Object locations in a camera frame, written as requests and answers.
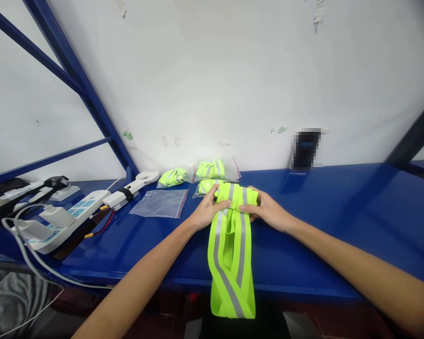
power strip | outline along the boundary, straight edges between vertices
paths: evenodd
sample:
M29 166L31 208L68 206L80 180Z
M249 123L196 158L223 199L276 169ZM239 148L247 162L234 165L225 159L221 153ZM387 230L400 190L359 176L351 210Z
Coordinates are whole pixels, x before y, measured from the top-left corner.
M42 254L52 252L69 238L69 236L102 205L102 200L109 195L110 192L106 190L91 192L67 211L75 218L75 221L69 227L54 227L48 225L48 228L54 230L53 235L42 241L37 238L32 238L28 241L30 246Z

black phone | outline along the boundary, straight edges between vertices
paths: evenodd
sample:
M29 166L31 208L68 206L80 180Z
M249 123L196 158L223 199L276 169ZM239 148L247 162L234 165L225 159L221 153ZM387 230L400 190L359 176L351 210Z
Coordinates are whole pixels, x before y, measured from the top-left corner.
M307 129L294 137L291 170L311 170L322 129Z

plastic bag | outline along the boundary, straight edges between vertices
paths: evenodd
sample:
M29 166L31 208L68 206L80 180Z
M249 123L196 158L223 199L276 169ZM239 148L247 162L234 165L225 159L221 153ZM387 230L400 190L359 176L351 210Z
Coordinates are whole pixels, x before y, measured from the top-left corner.
M193 167L177 167L162 174L157 183L157 188L173 187L184 182L193 183Z
M236 181L241 175L233 157L222 157L210 161L200 161L194 165L195 182L203 179L223 179Z
M142 217L180 218L188 190L147 191L129 212Z
M214 184L223 184L224 180L220 179L205 179L201 180L196 186L195 193L193 193L192 198L203 198L212 188Z

reflective safety vest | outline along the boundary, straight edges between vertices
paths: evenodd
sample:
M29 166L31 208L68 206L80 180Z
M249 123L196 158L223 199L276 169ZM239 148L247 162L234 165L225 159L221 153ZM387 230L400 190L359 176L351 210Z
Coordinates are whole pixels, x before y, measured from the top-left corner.
M258 193L239 184L224 183L215 195L217 202L231 200L231 206L215 215L209 235L212 314L254 319L250 216L241 212L239 206L257 205Z
M201 182L198 184L198 194L207 194L211 190L212 186L215 184L223 184L223 180L218 179L206 179L201 180Z
M205 179L224 178L225 166L223 166L223 162L220 159L212 162L202 161L199 164L196 175Z
M165 172L159 180L163 186L171 187L182 184L185 181L185 175L187 171L182 168L171 169Z

hand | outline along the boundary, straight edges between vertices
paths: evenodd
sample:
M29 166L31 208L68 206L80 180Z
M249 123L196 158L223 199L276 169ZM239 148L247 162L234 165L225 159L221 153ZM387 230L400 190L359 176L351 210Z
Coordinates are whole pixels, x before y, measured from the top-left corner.
M294 216L287 213L278 203L267 193L249 186L252 190L258 192L258 206L242 205L239 209L250 214L250 221L261 217L264 221L280 232L286 232L286 229L296 220Z
M223 210L231 205L231 200L224 200L218 204L215 204L214 194L219 186L220 185L218 184L212 186L209 193L204 196L203 201L201 201L196 210L186 220L186 222L192 225L196 231L199 231L208 226L218 211Z

